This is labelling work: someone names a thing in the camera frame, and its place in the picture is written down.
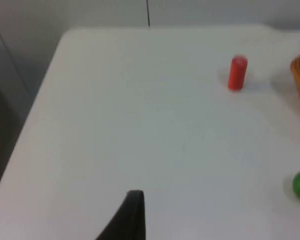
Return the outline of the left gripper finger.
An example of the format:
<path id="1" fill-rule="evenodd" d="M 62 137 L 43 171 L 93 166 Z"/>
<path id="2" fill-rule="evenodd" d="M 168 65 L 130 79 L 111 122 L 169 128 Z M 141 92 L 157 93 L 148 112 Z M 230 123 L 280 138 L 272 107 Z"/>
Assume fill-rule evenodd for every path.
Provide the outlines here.
<path id="1" fill-rule="evenodd" d="M 98 240 L 145 240 L 145 197 L 142 190 L 130 190 Z"/>

